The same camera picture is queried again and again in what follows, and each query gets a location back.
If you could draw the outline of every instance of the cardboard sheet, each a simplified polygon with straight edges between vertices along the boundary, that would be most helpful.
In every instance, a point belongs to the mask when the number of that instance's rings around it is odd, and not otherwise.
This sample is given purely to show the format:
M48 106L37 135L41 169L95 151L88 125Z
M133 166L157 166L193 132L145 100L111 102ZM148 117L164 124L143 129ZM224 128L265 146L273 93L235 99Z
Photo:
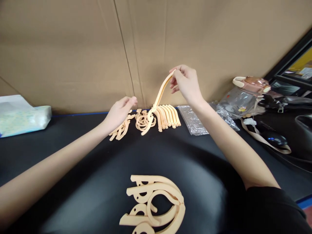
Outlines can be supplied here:
M173 66L197 70L207 101L235 76L264 76L309 30L310 0L1 1L0 96L55 114L151 107ZM167 87L160 104L186 104Z
M108 111L133 96L114 1L1 1L0 76L59 114Z
M197 70L207 101L221 99L235 76L264 76L312 23L309 0L115 2L143 108L152 106L169 69L179 64ZM160 104L185 104L168 89Z

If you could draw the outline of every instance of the tissue box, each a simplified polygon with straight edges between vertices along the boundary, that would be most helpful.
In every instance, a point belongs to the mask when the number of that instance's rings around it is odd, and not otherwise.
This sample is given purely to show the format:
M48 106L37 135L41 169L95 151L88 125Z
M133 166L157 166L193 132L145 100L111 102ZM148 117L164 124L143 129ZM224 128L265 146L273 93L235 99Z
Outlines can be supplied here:
M51 116L50 106L0 113L0 137L10 137L45 129L51 120Z

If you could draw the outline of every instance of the black bag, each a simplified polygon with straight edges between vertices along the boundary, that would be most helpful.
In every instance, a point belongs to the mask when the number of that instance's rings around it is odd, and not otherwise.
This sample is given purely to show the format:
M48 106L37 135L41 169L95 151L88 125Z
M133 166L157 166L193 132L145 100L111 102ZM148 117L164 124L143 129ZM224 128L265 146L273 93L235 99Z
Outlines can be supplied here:
M254 116L257 129L260 132L275 131L284 136L292 152L270 151L291 165L312 173L312 99L265 95L258 105L265 107L266 112Z

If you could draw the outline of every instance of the finger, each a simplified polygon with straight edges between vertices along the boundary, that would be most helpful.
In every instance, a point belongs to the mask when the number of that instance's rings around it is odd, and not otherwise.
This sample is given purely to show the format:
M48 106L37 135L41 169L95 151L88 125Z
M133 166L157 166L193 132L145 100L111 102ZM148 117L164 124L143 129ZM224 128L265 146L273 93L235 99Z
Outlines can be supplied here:
M123 97L122 99L120 99L118 102L122 105L122 106L124 106L128 101L129 101L129 97L127 97L127 96L125 96L125 97Z
M179 80L185 78L185 76L184 76L184 75L181 73L181 71L178 70L178 69L175 70L175 72L173 73L173 76L172 76L172 77L176 79L176 82L177 82L177 83L179 83Z
M134 106L135 104L137 104L137 99L136 97L132 97L132 98L129 98L127 103L125 103L124 107L125 109L127 109L128 111L131 109L132 106Z
M179 66L176 66L174 68L172 68L169 73L171 73L174 69L180 70L182 73L184 73L186 70L191 69L189 66L181 64Z
M175 92L179 91L179 86L172 89L171 94L174 94Z
M176 78L171 78L170 84L175 84L176 85Z

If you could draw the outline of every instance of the black table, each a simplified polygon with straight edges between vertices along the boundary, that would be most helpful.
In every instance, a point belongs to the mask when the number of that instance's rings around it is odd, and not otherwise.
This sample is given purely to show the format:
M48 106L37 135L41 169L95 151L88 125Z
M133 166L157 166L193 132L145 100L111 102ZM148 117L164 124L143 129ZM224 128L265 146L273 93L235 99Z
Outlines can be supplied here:
M0 139L0 185L97 126L106 114L54 117L43 131ZM244 186L210 135L191 136L182 126L145 136L132 120L120 141L104 139L65 175L8 233L132 233L119 219L136 205L126 189L131 175L161 175L184 196L186 213L177 233L219 233L241 225ZM244 130L238 132L268 165L279 185L298 200L312 181L272 157ZM170 203L153 200L165 213Z

